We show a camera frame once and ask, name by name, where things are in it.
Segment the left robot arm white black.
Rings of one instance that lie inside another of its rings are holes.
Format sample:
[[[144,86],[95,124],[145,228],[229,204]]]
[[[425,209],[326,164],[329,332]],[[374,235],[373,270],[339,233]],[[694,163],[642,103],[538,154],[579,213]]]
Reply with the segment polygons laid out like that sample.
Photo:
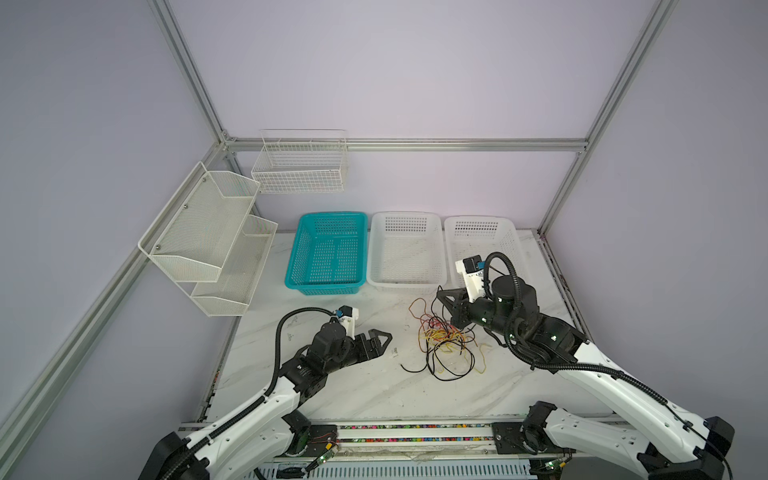
[[[300,313],[327,318],[312,342],[286,361],[281,338],[288,320]],[[299,407],[319,393],[330,374],[375,360],[393,336],[377,329],[348,333],[358,310],[302,307],[285,314],[275,332],[273,372],[266,387],[220,420],[186,436],[171,432],[154,446],[141,479],[237,479],[291,449],[301,451],[311,423]]]

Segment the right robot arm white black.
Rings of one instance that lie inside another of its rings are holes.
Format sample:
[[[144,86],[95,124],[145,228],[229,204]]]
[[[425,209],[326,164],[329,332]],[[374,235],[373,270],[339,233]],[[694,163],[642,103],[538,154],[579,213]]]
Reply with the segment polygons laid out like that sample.
[[[529,454],[582,452],[642,479],[731,479],[727,459],[734,427],[672,403],[620,369],[585,334],[540,311],[534,287],[502,252],[455,263],[464,285],[436,297],[457,328],[482,327],[515,358],[580,386],[627,422],[619,428],[538,401],[515,439]]]

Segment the right white plastic basket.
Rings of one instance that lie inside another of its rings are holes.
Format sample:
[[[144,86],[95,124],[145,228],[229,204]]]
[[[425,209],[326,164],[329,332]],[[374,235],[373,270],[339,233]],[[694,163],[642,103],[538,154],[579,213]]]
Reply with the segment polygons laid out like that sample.
[[[449,270],[448,284],[463,287],[455,263],[475,255],[483,259],[498,251],[512,262],[519,277],[531,281],[529,264],[513,222],[492,216],[454,216],[444,221],[444,238]]]

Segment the white plastic basket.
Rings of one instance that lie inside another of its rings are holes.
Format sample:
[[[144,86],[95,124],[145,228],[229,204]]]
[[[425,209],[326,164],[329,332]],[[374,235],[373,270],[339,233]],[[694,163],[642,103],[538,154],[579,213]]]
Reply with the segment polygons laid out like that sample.
[[[429,293],[448,280],[440,217],[429,212],[379,212],[372,216],[367,282],[380,291]]]
[[[498,251],[512,262],[519,277],[531,281],[529,264],[513,222],[492,216],[454,216],[444,221],[444,238],[449,270],[448,284],[463,287],[455,263],[475,255],[483,259]]]

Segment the middle white plastic basket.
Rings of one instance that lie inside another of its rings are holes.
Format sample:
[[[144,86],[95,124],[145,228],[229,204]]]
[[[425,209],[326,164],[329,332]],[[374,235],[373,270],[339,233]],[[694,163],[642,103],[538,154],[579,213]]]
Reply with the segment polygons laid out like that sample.
[[[440,217],[429,212],[379,212],[372,216],[367,282],[380,291],[429,293],[448,280]]]

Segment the teal plastic basket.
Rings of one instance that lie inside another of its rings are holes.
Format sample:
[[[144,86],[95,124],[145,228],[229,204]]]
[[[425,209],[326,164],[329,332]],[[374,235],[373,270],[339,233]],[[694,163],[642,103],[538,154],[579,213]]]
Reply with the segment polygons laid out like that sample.
[[[303,215],[285,286],[306,296],[352,295],[366,282],[368,216],[363,212]]]

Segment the lower white mesh shelf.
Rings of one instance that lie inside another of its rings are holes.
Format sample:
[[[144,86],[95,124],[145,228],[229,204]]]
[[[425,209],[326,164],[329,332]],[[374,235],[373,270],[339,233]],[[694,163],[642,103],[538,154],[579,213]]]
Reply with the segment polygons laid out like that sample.
[[[193,302],[208,317],[244,315],[252,302],[277,233],[278,224],[247,215],[215,283],[198,283]]]

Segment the white mesh shelf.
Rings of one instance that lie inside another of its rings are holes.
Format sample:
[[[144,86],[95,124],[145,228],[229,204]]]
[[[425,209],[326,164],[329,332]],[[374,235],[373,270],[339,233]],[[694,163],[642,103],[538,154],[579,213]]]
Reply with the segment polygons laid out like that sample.
[[[176,283],[213,283],[242,232],[260,184],[198,163],[138,249]]]
[[[252,302],[277,233],[278,224],[247,215],[215,283],[198,283],[193,302],[208,317],[244,315]]]

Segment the upper white mesh shelf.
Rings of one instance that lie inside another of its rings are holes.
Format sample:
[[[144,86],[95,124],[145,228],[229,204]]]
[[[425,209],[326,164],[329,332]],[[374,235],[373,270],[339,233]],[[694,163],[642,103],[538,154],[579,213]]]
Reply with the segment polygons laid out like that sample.
[[[213,283],[242,232],[260,184],[198,163],[138,249],[176,283]]]

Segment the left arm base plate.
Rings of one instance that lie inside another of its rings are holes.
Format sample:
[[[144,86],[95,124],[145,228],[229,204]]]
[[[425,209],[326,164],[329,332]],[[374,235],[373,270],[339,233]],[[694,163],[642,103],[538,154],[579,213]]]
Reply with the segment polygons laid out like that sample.
[[[326,450],[329,443],[335,444],[338,436],[336,424],[312,424],[292,441],[282,457],[317,457]]]

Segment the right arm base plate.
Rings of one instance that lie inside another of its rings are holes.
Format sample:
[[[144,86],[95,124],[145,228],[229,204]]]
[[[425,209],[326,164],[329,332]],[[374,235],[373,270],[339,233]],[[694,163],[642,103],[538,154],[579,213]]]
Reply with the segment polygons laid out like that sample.
[[[498,454],[552,453],[559,447],[545,432],[544,421],[495,422],[492,437]]]

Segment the aluminium frame back bar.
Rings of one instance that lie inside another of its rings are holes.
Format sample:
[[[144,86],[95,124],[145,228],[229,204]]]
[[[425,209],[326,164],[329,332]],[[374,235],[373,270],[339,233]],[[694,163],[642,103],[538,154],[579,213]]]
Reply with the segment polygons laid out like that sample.
[[[581,152],[587,139],[573,138],[347,138],[346,140],[298,138],[233,138],[226,145],[233,151],[258,151],[264,144],[279,146],[342,146],[349,152],[466,151],[466,152]]]

